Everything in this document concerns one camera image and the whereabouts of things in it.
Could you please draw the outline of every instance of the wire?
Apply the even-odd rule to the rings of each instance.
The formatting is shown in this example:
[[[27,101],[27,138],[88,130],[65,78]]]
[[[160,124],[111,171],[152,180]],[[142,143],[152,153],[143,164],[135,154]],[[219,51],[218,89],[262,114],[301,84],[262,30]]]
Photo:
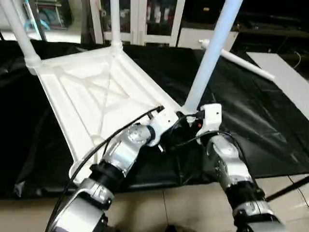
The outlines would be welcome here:
[[[190,117],[190,116],[196,116],[196,114],[184,115],[184,116],[180,117],[180,118],[175,122],[175,124],[170,128],[169,135],[172,136],[173,131],[175,130],[176,126],[177,126],[182,120],[184,120],[184,119],[186,119],[187,117]]]
[[[295,51],[295,54],[298,55],[299,61],[298,61],[298,63],[293,67],[293,69],[296,69],[296,68],[298,67],[298,65],[300,64],[300,61],[301,61],[301,55],[300,55],[298,52],[296,52],[296,51]]]
[[[214,134],[214,133],[219,133],[219,132],[221,132],[221,131],[220,131],[220,130],[206,131],[206,132],[201,133],[200,135],[198,135],[198,136],[196,136],[196,137],[194,137],[194,138],[192,138],[192,139],[189,139],[189,140],[187,140],[187,141],[185,141],[185,142],[183,142],[183,143],[176,144],[176,145],[172,146],[170,149],[171,149],[171,150],[174,150],[174,149],[179,148],[179,147],[181,147],[181,146],[187,145],[187,144],[189,144],[190,142],[192,142],[192,141],[194,141],[194,140],[196,140],[196,139],[199,139],[199,138],[203,137],[204,135],[207,135],[207,134]]]
[[[162,109],[162,106],[156,107],[152,110],[147,111],[146,113],[142,114],[141,116],[139,116],[138,118],[134,119],[133,121],[131,121],[130,123],[126,124],[125,126],[123,126],[122,128],[118,129],[116,132],[114,132],[110,137],[108,137],[106,140],[104,140],[102,143],[100,143],[98,146],[96,146],[85,158],[84,160],[81,162],[81,164],[78,166],[78,168],[75,170],[75,172],[73,173],[72,177],[69,179],[67,185],[65,186],[65,188],[63,189],[63,192],[61,194],[61,196],[58,198],[54,209],[51,213],[51,216],[48,220],[45,232],[49,231],[49,227],[51,225],[52,220],[55,218],[56,214],[59,211],[59,207],[65,197],[65,194],[67,193],[70,185],[73,183],[74,179],[76,178],[77,174],[79,173],[79,171],[82,169],[82,167],[87,163],[87,161],[94,155],[96,154],[96,152],[103,147],[106,143],[109,143],[110,140],[115,137],[117,134],[119,134],[120,132],[122,132],[124,129],[128,128],[129,126],[131,126],[133,123],[137,122],[138,120],[140,120],[141,118],[145,117],[146,115],[148,115],[149,113],[156,111],[156,110],[160,110]]]
[[[291,178],[290,176],[288,176],[288,178],[290,179],[290,181],[291,181],[293,184],[295,184],[295,182],[292,180],[292,178]],[[302,190],[300,190],[300,188],[297,188],[297,190],[300,192],[300,194],[302,195],[302,197],[303,197],[303,199],[304,199],[304,201],[305,201],[307,207],[309,208],[309,204],[308,204],[308,202],[307,202],[307,200],[306,200],[306,198],[305,198],[305,196],[304,196]]]
[[[206,131],[206,132],[204,132],[204,133],[202,133],[202,134],[200,134],[200,135],[198,135],[198,136],[196,136],[196,137],[194,137],[194,138],[192,138],[192,139],[189,139],[189,140],[187,140],[187,141],[185,141],[185,142],[183,142],[183,143],[176,144],[175,146],[171,147],[170,149],[171,149],[171,150],[174,150],[174,149],[179,148],[179,147],[181,147],[181,146],[184,146],[184,145],[186,145],[186,144],[188,144],[188,143],[190,143],[190,142],[192,142],[192,141],[194,141],[194,140],[196,140],[196,139],[199,139],[199,138],[203,137],[204,135],[207,135],[207,134],[214,134],[214,133],[217,133],[217,134],[225,134],[225,135],[229,136],[229,137],[233,140],[233,144],[236,146],[237,150],[241,152],[242,157],[243,157],[243,159],[244,159],[244,162],[245,162],[245,164],[246,164],[246,166],[247,166],[247,168],[248,168],[248,171],[249,171],[249,173],[251,174],[252,171],[251,171],[251,168],[250,168],[250,166],[249,166],[248,160],[247,160],[247,158],[246,158],[246,156],[245,156],[245,152],[243,151],[243,149],[242,149],[242,147],[240,146],[239,142],[234,138],[234,136],[233,136],[231,133],[226,132],[226,131],[222,131],[222,130]],[[253,182],[254,182],[254,184],[258,187],[258,184],[257,184],[255,178],[253,178]]]

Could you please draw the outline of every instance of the white pipe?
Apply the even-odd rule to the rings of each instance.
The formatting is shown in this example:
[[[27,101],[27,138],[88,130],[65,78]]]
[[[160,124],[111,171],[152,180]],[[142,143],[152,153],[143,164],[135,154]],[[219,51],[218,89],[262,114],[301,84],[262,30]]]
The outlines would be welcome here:
[[[221,50],[223,49],[237,13],[240,9],[241,3],[242,0],[225,1],[209,47],[204,54],[187,100],[183,106],[184,109],[188,112],[195,112],[197,110],[197,106],[206,89],[213,69],[216,66]]]
[[[119,0],[111,0],[112,46],[115,47],[122,47],[119,11]]]
[[[0,5],[3,8],[4,14],[11,25],[17,42],[24,54],[26,66],[32,74],[36,74],[34,68],[41,65],[41,58],[36,54],[27,33],[19,19],[18,13],[14,7],[12,0],[0,0]]]
[[[204,40],[200,40],[199,41],[200,43],[202,43],[202,47],[203,48],[207,48],[208,45],[209,45],[209,40],[207,39],[204,39]],[[274,81],[275,79],[275,76],[270,74],[269,72],[257,67],[256,65],[254,64],[251,64],[247,61],[245,61],[244,59],[228,52],[228,51],[225,51],[224,49],[221,50],[221,56],[223,56],[224,58],[228,59],[229,61],[231,62],[234,62],[235,64],[245,68],[245,69],[248,69],[249,71],[253,72],[253,73],[256,73],[258,75],[260,75],[261,77],[269,80],[269,81]]]

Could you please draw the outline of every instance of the tile floor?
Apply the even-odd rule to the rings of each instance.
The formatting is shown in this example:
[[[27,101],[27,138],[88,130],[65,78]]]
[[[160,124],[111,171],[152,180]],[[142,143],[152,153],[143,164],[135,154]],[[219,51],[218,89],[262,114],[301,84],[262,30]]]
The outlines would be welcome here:
[[[259,179],[257,182],[269,195],[304,176]],[[309,231],[309,208],[304,198],[309,201],[309,185],[270,203],[289,232]],[[0,201],[0,225],[9,232],[42,232],[55,201]],[[122,232],[163,232],[168,224],[197,232],[236,231],[231,209],[217,183],[117,194],[107,215],[109,224]]]

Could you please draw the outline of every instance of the cabinet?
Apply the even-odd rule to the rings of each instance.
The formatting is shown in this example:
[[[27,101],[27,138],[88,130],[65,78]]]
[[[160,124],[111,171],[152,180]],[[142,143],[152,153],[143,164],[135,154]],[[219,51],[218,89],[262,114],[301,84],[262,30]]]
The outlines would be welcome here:
[[[176,46],[185,0],[119,0],[121,39]],[[96,43],[112,39],[110,0],[90,0]]]

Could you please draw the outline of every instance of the black tarp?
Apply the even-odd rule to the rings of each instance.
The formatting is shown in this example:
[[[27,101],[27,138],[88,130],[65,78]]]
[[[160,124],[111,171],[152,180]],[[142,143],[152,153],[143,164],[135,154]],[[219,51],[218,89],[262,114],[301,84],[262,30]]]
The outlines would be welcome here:
[[[41,58],[98,46],[33,41]],[[57,196],[68,180],[70,151],[38,77],[15,42],[0,41],[1,198]],[[202,58],[185,48],[126,45],[124,51],[174,100],[184,103]],[[252,62],[246,54],[238,54]],[[309,172],[309,122],[273,83],[220,58],[201,104],[223,108],[221,128],[235,134],[255,177]],[[121,191],[208,183],[203,149],[144,148]]]

